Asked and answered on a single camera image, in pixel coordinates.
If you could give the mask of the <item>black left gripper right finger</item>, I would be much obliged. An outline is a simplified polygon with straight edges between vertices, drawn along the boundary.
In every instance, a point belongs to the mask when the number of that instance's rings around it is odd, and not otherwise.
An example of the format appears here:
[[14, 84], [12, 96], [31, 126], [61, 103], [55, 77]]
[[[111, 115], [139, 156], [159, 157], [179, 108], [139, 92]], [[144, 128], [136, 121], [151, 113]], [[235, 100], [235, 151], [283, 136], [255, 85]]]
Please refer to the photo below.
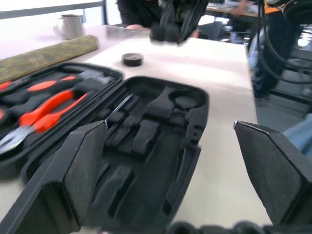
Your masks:
[[312, 161], [268, 127], [236, 121], [234, 130], [249, 179], [272, 224], [312, 224]]

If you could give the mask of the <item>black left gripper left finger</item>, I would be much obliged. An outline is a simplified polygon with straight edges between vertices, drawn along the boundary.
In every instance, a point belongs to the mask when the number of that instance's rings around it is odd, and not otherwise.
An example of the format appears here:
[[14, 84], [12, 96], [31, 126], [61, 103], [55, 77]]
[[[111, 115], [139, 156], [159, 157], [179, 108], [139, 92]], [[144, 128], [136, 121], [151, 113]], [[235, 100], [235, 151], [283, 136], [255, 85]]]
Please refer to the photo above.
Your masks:
[[71, 234], [86, 224], [107, 131], [77, 128], [42, 164], [0, 222], [0, 234]]

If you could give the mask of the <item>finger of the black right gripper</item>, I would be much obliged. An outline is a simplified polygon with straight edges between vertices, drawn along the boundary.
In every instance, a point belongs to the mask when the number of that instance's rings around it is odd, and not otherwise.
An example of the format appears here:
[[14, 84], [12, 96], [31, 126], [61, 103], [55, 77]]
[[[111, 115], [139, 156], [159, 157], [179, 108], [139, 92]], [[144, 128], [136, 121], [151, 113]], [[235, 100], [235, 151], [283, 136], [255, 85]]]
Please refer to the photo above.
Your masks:
[[196, 0], [184, 16], [177, 44], [186, 41], [197, 29], [200, 18], [206, 11], [208, 0]]
[[159, 0], [161, 7], [160, 24], [179, 24], [178, 14], [180, 0]]

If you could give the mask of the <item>black zippered pouch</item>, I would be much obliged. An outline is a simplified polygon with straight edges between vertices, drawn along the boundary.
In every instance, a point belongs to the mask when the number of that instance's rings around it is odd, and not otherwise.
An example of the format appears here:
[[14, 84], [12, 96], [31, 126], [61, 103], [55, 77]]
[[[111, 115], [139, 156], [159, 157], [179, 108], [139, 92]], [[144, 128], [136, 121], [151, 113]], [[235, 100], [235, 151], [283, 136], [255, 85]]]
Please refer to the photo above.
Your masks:
[[[108, 84], [82, 79], [84, 71], [113, 77]], [[72, 87], [28, 92], [37, 83], [75, 76]], [[86, 227], [111, 232], [159, 230], [175, 216], [195, 170], [205, 130], [209, 96], [203, 90], [155, 76], [125, 79], [121, 71], [88, 63], [67, 62], [20, 78], [0, 91], [0, 109], [9, 119], [0, 124], [0, 140], [19, 127], [19, 118], [52, 96], [72, 90], [65, 109], [87, 93], [43, 133], [30, 134], [18, 147], [0, 155], [0, 181], [20, 175], [25, 189], [38, 168], [54, 156], [77, 128], [101, 121], [107, 131], [97, 182], [86, 214]], [[108, 115], [130, 94], [108, 120]]]

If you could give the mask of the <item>person in black shirt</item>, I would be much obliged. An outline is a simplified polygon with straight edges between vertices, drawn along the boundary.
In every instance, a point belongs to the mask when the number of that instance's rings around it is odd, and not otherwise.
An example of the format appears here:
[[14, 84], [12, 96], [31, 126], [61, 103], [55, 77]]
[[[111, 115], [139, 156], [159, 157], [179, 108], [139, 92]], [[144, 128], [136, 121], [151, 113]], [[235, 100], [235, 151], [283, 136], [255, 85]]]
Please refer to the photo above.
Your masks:
[[150, 28], [160, 22], [161, 7], [158, 0], [117, 0], [121, 21], [127, 26]]

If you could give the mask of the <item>black round tape roll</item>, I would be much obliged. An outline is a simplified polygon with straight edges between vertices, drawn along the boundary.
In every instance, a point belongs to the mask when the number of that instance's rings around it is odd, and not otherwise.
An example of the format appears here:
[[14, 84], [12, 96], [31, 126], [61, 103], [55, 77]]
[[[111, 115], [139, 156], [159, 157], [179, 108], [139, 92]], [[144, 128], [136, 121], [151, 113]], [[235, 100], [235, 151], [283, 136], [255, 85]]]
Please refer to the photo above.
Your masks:
[[121, 61], [128, 67], [139, 67], [143, 64], [143, 55], [140, 53], [127, 53], [122, 55]]

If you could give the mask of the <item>person in blue jeans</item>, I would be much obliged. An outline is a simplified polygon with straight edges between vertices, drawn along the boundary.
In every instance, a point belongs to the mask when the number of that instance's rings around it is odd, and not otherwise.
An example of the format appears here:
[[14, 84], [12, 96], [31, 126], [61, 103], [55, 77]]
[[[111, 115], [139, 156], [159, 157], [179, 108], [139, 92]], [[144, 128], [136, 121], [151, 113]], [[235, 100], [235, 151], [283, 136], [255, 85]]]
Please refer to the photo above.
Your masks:
[[287, 129], [283, 135], [312, 161], [312, 114], [308, 114], [303, 121]]

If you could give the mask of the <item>wooden background table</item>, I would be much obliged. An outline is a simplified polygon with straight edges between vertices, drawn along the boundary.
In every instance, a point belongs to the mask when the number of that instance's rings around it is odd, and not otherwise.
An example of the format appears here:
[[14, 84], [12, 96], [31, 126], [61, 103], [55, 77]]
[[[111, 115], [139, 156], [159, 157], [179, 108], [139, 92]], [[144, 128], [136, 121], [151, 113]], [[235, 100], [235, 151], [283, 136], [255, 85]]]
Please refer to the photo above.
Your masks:
[[215, 17], [247, 17], [256, 18], [258, 16], [258, 3], [256, 0], [248, 0], [244, 12], [233, 15], [232, 11], [240, 4], [240, 0], [225, 0], [224, 3], [209, 3], [206, 14]]

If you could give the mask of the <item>silver metal socket bits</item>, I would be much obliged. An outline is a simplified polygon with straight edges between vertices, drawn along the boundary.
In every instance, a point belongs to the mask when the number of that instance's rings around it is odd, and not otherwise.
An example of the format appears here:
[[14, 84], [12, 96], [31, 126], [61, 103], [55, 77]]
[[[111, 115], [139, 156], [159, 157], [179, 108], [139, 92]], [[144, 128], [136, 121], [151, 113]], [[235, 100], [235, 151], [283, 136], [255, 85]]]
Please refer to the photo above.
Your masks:
[[108, 84], [114, 80], [113, 77], [105, 76], [103, 73], [97, 71], [84, 71], [78, 76], [82, 79], [94, 79], [102, 84]]

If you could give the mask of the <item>thin steel precision screwdriver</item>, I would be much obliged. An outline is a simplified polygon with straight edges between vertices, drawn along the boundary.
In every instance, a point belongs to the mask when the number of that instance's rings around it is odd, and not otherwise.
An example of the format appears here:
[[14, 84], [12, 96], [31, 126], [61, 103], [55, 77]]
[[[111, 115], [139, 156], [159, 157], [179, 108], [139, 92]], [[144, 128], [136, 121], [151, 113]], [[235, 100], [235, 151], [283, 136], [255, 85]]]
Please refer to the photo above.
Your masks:
[[127, 101], [129, 101], [131, 99], [131, 97], [133, 96], [133, 94], [128, 95], [106, 118], [106, 120], [108, 120], [115, 112], [117, 112], [123, 105], [125, 105], [127, 103]]

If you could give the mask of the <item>stainless steel mug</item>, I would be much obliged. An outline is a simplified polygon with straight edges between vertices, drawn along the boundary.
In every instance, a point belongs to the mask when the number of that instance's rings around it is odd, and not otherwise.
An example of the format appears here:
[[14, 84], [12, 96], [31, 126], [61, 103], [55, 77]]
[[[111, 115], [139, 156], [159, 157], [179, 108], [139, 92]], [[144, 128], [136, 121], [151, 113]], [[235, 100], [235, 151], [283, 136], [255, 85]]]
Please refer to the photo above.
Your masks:
[[57, 19], [53, 27], [54, 33], [63, 40], [77, 39], [85, 35], [81, 15], [65, 14]]

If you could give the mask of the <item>rolled green bamboo mat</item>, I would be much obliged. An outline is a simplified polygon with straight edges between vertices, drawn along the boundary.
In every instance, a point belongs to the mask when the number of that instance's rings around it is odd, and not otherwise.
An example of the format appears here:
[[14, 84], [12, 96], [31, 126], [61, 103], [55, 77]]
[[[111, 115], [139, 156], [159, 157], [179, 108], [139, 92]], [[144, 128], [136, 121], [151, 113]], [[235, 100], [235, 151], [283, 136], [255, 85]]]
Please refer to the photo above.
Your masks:
[[37, 50], [0, 59], [0, 84], [52, 65], [86, 55], [99, 48], [98, 38], [86, 35]]

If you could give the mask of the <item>orange handled pliers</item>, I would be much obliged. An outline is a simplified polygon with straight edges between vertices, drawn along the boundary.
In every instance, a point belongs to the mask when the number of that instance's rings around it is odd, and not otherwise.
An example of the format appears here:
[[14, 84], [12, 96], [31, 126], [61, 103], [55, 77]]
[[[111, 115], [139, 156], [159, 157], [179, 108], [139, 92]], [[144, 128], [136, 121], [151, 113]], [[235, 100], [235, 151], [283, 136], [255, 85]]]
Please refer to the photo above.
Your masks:
[[86, 99], [88, 94], [83, 94], [65, 109], [54, 112], [58, 106], [72, 99], [74, 96], [75, 93], [72, 90], [62, 91], [49, 98], [37, 109], [21, 116], [19, 118], [19, 127], [9, 132], [0, 140], [0, 155], [18, 147], [30, 134], [43, 133], [52, 128], [59, 121], [62, 115], [69, 112], [81, 101]]

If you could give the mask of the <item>orange black handled screwdriver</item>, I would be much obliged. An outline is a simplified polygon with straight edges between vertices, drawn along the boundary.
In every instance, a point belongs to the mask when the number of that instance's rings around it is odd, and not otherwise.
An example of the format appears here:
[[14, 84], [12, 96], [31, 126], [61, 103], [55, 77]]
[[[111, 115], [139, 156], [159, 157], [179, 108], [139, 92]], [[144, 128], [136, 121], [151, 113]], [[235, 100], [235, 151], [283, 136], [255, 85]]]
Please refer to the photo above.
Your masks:
[[27, 91], [28, 92], [37, 92], [37, 91], [43, 91], [43, 92], [53, 91], [54, 92], [56, 90], [66, 89], [68, 87], [70, 88], [78, 82], [79, 82], [79, 79], [77, 77], [67, 76], [59, 80], [50, 80], [50, 81], [37, 83], [29, 87]]

